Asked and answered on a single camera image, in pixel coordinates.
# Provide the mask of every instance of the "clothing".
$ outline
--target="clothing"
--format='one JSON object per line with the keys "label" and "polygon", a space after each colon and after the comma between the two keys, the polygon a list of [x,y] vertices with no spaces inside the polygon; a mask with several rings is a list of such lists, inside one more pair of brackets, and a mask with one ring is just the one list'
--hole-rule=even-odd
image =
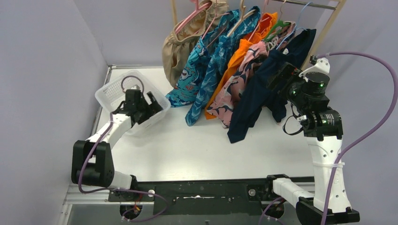
{"label": "clothing", "polygon": [[293,22],[289,27],[285,27],[278,36],[275,36],[271,40],[271,42],[264,43],[264,41],[260,41],[252,45],[236,73],[229,78],[222,87],[222,90],[215,97],[214,102],[207,107],[207,112],[219,118],[224,128],[230,126],[234,108],[238,105],[249,79],[253,76],[254,70],[262,63],[262,61],[258,62],[257,60],[253,60],[260,56],[267,57],[269,50],[277,47],[278,44],[292,32],[294,26],[295,23]]}
{"label": "clothing", "polygon": [[198,43],[188,57],[176,86],[166,95],[172,107],[189,105],[195,101],[203,78],[205,77],[211,55],[214,52],[215,46],[218,45],[217,36],[220,32],[223,34],[230,30],[238,20],[238,11],[229,11],[229,14],[221,17],[220,23],[213,31],[208,32],[203,39],[202,37],[199,38]]}
{"label": "clothing", "polygon": [[[235,51],[233,56],[231,57],[228,68],[225,71],[224,75],[222,76],[221,81],[218,83],[217,88],[215,89],[213,95],[211,96],[209,102],[206,105],[206,109],[213,103],[217,94],[221,91],[222,87],[225,83],[236,73],[239,65],[242,63],[243,58],[245,57],[249,48],[258,42],[260,42],[265,36],[269,33],[271,28],[276,24],[278,19],[278,13],[265,13],[261,20],[259,21],[259,27],[257,30],[253,31],[254,34],[247,34],[243,39],[240,40],[239,48]],[[205,111],[206,119],[214,119],[215,116],[209,114]]]}
{"label": "clothing", "polygon": [[302,66],[314,41],[316,30],[305,30],[295,37],[286,49],[287,55],[274,49],[270,51],[268,58],[256,71],[248,83],[239,104],[232,114],[228,137],[231,143],[243,140],[249,127],[253,127],[258,119],[261,107],[266,106],[272,111],[277,122],[286,117],[286,100],[278,96],[278,91],[285,85],[281,83],[274,90],[266,88],[269,77],[273,76],[285,62],[296,67]]}
{"label": "clothing", "polygon": [[219,37],[218,46],[209,62],[205,78],[203,79],[195,102],[185,117],[188,126],[192,126],[200,117],[202,108],[204,108],[210,100],[221,79],[221,75],[223,75],[226,70],[227,62],[236,51],[239,40],[244,35],[252,32],[257,26],[257,22],[260,19],[260,9],[254,6],[250,10],[255,10],[255,12],[242,21],[230,37],[227,35],[221,35]]}
{"label": "clothing", "polygon": [[[213,20],[216,10],[218,14],[224,14],[228,10],[227,2],[223,0],[217,1],[217,4],[215,0],[204,0],[200,2],[199,5],[202,6],[208,2],[212,3],[208,9],[197,14],[180,32],[176,33],[176,28],[183,21],[179,22],[163,43],[162,61],[164,73],[173,87],[176,85],[188,60],[188,56],[196,45],[199,37],[204,34]],[[214,23],[211,25],[210,31],[217,27],[219,20],[219,18],[215,19]]]}

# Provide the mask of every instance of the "beige shorts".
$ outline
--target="beige shorts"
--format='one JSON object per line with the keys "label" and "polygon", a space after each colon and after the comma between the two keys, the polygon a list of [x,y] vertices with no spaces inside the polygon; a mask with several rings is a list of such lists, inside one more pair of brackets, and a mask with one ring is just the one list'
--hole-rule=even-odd
{"label": "beige shorts", "polygon": [[[217,14],[224,14],[228,11],[227,1],[218,0],[217,6],[215,0],[204,0],[200,6],[212,2],[212,5],[199,14],[197,14],[179,33],[176,34],[176,28],[182,23],[179,22],[166,38],[162,49],[162,61],[164,73],[171,86],[175,86],[188,60],[188,56],[195,47],[199,37],[204,34],[211,21]],[[216,18],[209,31],[214,30],[220,21]]]}

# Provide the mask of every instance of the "blue hanger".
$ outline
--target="blue hanger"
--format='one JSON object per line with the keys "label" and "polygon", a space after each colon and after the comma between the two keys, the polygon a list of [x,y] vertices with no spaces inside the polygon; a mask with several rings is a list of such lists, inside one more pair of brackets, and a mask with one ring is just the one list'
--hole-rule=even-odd
{"label": "blue hanger", "polygon": [[298,15],[297,23],[294,25],[294,31],[292,31],[288,36],[286,36],[286,37],[281,41],[281,43],[278,45],[278,47],[276,47],[276,49],[279,49],[279,47],[282,45],[282,43],[283,43],[288,37],[290,37],[292,34],[294,34],[295,31],[297,31],[298,29],[303,29],[303,30],[304,30],[304,28],[302,28],[302,27],[297,29],[297,25],[298,25],[298,23],[300,22],[301,14],[303,13],[304,9],[305,9],[309,4],[311,4],[311,3],[312,3],[312,2],[307,3],[307,4],[301,9],[300,15]]}

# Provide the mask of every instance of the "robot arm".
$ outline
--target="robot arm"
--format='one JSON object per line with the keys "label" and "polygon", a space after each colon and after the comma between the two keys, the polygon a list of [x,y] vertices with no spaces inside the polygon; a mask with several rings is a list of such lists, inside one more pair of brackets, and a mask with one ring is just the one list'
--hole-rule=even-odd
{"label": "robot arm", "polygon": [[122,101],[119,107],[112,112],[111,120],[87,140],[77,141],[74,144],[71,176],[73,183],[78,183],[84,160],[112,123],[111,129],[94,151],[95,162],[89,162],[84,170],[82,183],[104,188],[137,189],[138,182],[135,176],[115,171],[111,150],[134,124],[141,124],[162,110],[152,93],[148,92],[147,95],[151,104],[147,103],[140,90],[127,90],[125,101]]}
{"label": "robot arm", "polygon": [[314,66],[305,71],[285,64],[270,78],[268,88],[274,90],[283,86],[278,94],[295,105],[300,113],[297,121],[303,127],[313,159],[315,194],[303,190],[285,175],[270,176],[273,191],[296,208],[301,224],[320,224],[331,171],[337,167],[326,223],[358,222],[359,213],[351,209],[345,191],[344,164],[334,163],[341,152],[343,128],[339,113],[328,107],[329,99],[325,96],[330,65],[326,58],[312,63]]}

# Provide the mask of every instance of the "clothes rack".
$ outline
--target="clothes rack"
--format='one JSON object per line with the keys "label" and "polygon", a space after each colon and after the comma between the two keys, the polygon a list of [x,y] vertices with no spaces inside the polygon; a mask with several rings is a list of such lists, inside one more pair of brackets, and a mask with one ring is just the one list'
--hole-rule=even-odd
{"label": "clothes rack", "polygon": [[[285,2],[285,0],[272,0],[272,1]],[[314,42],[314,44],[311,48],[311,51],[306,58],[306,61],[305,61],[306,63],[304,64],[303,67],[308,65],[311,55],[314,55],[316,53],[316,51],[318,50],[319,45],[321,45],[322,41],[326,37],[326,34],[328,33],[329,29],[331,28],[332,24],[334,23],[335,19],[337,18],[338,14],[340,13],[341,9],[343,8],[343,6],[346,2],[346,0],[329,0],[329,2],[331,2],[331,1],[337,2],[337,5],[336,6],[328,6],[328,5],[320,5],[320,4],[315,4],[315,3],[310,3],[308,5],[309,7],[313,7],[313,8],[323,8],[323,9],[333,10],[333,12],[330,15],[325,26],[323,27],[322,31],[320,32],[319,37]],[[285,3],[302,5],[302,6],[307,4],[307,2],[294,1],[294,0],[286,0]],[[176,18],[175,5],[176,5],[175,0],[171,0],[171,8],[173,9],[173,20],[175,20],[174,18]]]}

